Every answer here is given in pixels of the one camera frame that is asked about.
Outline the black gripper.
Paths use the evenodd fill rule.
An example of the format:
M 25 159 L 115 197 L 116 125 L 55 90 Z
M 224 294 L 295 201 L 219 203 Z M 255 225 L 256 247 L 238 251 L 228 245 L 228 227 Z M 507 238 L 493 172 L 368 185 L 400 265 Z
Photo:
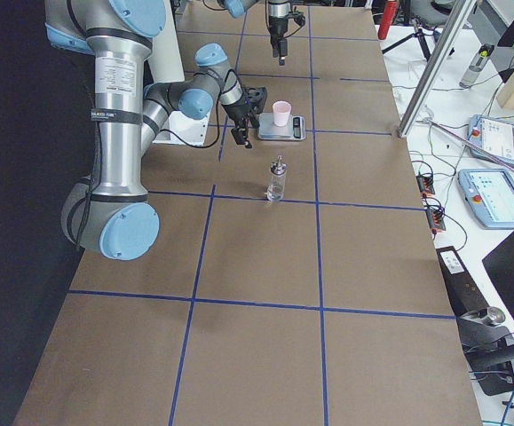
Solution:
M 239 99 L 230 104 L 223 105 L 227 116 L 233 120 L 235 128 L 231 129 L 233 139 L 238 146 L 247 149 L 252 148 L 249 139 L 249 127 L 257 129 L 259 127 L 258 105 L 246 99 Z
M 283 38 L 288 31 L 289 19 L 287 16 L 274 17 L 268 15 L 267 29 L 271 37 L 273 57 L 278 58 L 279 65 L 284 66 L 288 56 L 288 41 Z

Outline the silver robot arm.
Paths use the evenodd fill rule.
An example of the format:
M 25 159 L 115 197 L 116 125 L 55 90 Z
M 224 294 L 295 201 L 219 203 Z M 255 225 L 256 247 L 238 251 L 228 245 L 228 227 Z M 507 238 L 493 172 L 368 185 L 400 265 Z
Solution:
M 203 119 L 224 110 L 233 138 L 249 146 L 262 103 L 249 99 L 223 48 L 202 46 L 190 80 L 158 75 L 144 82 L 149 58 L 179 67 L 181 58 L 167 1 L 49 1 L 45 26 L 55 48 L 95 60 L 91 121 L 95 160 L 91 173 L 67 197 L 61 226 L 76 246 L 114 260 L 132 260 L 154 244 L 160 219 L 140 181 L 142 157 L 170 115 Z
M 257 4 L 253 0 L 226 0 L 218 1 L 217 7 L 209 6 L 203 1 L 205 7 L 215 12 L 228 12 L 233 18 L 240 18 L 250 8 Z M 288 38 L 289 21 L 295 18 L 295 11 L 290 1 L 265 1 L 265 24 L 270 37 L 273 57 L 282 67 L 289 54 Z

